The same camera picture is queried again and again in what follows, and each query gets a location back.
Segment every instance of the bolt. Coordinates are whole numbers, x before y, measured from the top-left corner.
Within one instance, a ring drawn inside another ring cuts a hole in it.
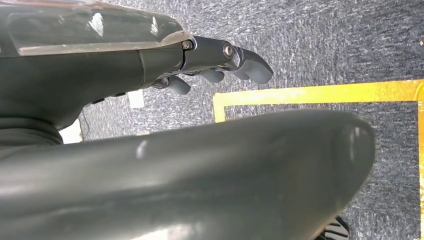
[[[193,43],[190,40],[185,40],[182,42],[182,49],[184,50],[190,50],[193,49]]]
[[[231,59],[234,56],[234,48],[229,43],[224,44],[223,52],[227,59]]]

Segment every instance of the robotic hand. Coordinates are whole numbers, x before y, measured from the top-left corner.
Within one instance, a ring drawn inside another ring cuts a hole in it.
[[[187,94],[181,74],[259,84],[273,75],[258,54],[192,36],[169,16],[89,0],[0,1],[0,50],[0,113],[57,129],[106,97],[149,87]]]

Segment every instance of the yellow tape line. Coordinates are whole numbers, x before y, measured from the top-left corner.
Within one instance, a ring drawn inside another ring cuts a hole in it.
[[[424,240],[424,79],[309,86],[216,93],[215,122],[226,120],[225,107],[271,104],[417,102],[421,239]]]

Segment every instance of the white object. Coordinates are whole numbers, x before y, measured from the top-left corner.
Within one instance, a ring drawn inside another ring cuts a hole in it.
[[[59,131],[62,136],[64,144],[74,144],[83,141],[83,134],[81,132],[80,120],[76,121],[67,128]]]
[[[127,93],[129,99],[129,106],[132,109],[141,109],[145,107],[145,98],[143,90],[130,91]]]

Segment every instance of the transparent plastic cover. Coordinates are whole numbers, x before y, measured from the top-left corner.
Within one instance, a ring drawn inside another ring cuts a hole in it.
[[[89,0],[0,0],[0,20],[20,56],[150,49],[192,38],[167,15]]]

